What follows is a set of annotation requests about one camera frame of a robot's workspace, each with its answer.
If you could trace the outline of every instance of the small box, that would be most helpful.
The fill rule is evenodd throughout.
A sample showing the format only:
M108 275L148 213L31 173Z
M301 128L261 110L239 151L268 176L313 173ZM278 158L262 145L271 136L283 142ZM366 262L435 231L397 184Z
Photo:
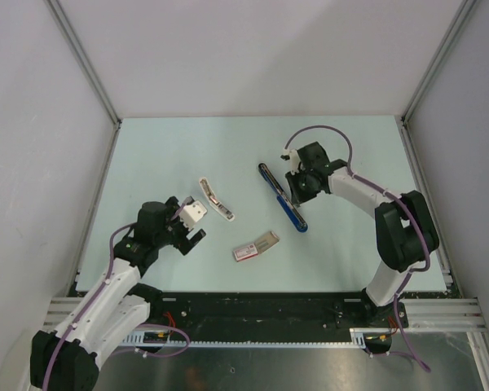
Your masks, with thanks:
M245 259L256 257L257 255L264 253L277 242L279 242L279 236L277 236L274 231L269 231L255 242L235 249L234 258L236 261L241 262Z

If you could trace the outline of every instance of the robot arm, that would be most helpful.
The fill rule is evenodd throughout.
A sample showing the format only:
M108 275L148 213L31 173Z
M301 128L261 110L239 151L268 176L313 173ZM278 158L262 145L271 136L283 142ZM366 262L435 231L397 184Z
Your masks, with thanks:
M404 226L407 216L385 191L380 193L351 175L343 160L329 161L319 143L291 150L284 159L290 160L286 173L293 204L302 204L315 198L321 191L335 194L362 209L375 219L377 249L382 262L371 283L363 291L367 305L374 311L388 306L408 275L408 271L425 259L424 251L412 226ZM418 191L401 194L421 229L429 252L438 248L434 228L424 196Z
M186 255L205 237L203 230L187 236L206 212L191 197L181 206L175 197L165 204L143 204L138 221L113 248L112 268L53 332L40 331L33 338L31 384L42 388L49 367L44 391L92 390L99 370L121 341L149 316L161 316L160 309L151 306L161 292L139 281L161 248L172 245Z

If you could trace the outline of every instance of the white wall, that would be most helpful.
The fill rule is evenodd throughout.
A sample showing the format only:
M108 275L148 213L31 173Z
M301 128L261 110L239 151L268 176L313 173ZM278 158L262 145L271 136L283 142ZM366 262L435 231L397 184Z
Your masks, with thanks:
M461 0L61 0L121 117L401 114Z
M489 327L489 0L411 122L452 263Z
M0 366L69 277L112 132L44 2L0 1Z

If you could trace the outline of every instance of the white table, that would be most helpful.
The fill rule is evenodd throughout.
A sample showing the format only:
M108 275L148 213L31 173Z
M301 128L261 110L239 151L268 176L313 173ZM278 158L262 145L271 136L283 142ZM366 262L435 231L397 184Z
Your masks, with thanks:
M289 191L280 159L287 139L308 125L343 130L354 146L353 167L383 187L415 188L392 116L284 116L148 118L123 121L98 212L81 264L77 290L92 287L108 262L108 238L133 222L141 204L170 196L201 200L209 210L199 228L206 237L185 257L160 251L143 282L167 291L346 292L364 288L380 258L374 221L324 193L300 211L308 232L297 232L258 172L264 162ZM329 130L310 130L291 147L319 141L330 160L347 158L346 143ZM226 222L208 206L198 185L206 176L236 215ZM232 250L273 230L280 242L259 257L236 263ZM435 254L430 271L414 275L408 290L443 291Z

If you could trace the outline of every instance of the blue knife handle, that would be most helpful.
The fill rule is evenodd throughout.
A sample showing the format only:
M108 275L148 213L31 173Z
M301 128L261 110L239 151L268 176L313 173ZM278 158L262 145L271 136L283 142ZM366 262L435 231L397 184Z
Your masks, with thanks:
M279 202L280 206L283 207L286 214L288 214L289 219L292 221L292 223L294 224L295 229L297 231L299 231L299 232L308 231L308 225L307 224L301 224L301 222L299 222L299 219L297 217L295 217L295 214L293 214L292 209L284 202L283 197L278 195L277 201Z

